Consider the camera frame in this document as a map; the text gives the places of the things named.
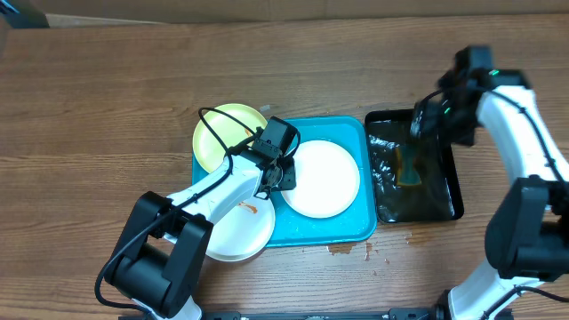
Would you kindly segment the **white plate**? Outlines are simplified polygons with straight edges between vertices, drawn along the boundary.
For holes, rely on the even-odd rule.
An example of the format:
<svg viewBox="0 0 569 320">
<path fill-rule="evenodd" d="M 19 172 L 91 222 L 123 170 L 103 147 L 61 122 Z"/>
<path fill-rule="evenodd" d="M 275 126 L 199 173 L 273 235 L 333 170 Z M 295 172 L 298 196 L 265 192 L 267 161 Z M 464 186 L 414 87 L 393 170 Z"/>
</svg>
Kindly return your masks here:
<svg viewBox="0 0 569 320">
<path fill-rule="evenodd" d="M 355 201 L 360 173 L 353 156 L 338 144 L 311 140 L 293 157 L 296 187 L 282 193 L 287 204 L 309 218 L 326 219 L 346 211 Z"/>
<path fill-rule="evenodd" d="M 247 260 L 267 245 L 275 224 L 275 208 L 270 200 L 247 199 L 214 225 L 206 255 L 223 262 Z"/>
</svg>

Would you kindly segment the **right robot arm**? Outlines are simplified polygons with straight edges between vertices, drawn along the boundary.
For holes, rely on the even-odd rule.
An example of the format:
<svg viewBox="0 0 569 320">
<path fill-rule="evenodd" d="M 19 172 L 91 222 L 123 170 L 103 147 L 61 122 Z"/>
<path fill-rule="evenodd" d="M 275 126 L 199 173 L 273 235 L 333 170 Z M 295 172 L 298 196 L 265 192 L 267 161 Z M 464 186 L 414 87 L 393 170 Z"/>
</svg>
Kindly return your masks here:
<svg viewBox="0 0 569 320">
<path fill-rule="evenodd" d="M 410 134 L 459 144 L 477 127 L 493 139 L 510 187 L 486 227 L 485 259 L 442 297 L 440 318 L 509 319 L 507 306 L 527 292 L 566 303 L 541 286 L 568 272 L 568 162 L 521 72 L 447 71 L 416 103 Z"/>
</svg>

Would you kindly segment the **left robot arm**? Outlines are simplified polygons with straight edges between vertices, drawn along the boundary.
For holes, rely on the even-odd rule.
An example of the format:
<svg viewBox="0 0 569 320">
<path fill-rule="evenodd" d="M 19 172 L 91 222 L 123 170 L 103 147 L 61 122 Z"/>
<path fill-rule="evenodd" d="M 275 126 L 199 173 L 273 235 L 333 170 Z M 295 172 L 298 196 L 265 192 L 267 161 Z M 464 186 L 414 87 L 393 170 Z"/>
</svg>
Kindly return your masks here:
<svg viewBox="0 0 569 320">
<path fill-rule="evenodd" d="M 251 197 L 265 200 L 273 190 L 291 188 L 293 180 L 292 155 L 232 149 L 191 187 L 168 197 L 143 194 L 97 276 L 97 300 L 120 308 L 101 294 L 101 285 L 108 283 L 129 298 L 126 308 L 176 317 L 196 289 L 215 224 L 239 203 Z"/>
</svg>

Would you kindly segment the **yellow green sponge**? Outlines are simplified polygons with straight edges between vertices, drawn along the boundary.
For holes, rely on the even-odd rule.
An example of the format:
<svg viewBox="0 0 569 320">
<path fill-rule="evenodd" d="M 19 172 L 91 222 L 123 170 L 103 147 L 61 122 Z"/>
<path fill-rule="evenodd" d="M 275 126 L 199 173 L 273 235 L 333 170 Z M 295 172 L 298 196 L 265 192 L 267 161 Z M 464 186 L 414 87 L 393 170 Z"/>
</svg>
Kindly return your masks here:
<svg viewBox="0 0 569 320">
<path fill-rule="evenodd" d="M 421 176 L 415 168 L 417 151 L 413 146 L 399 146 L 395 149 L 397 159 L 396 185 L 411 187 L 421 184 Z"/>
</svg>

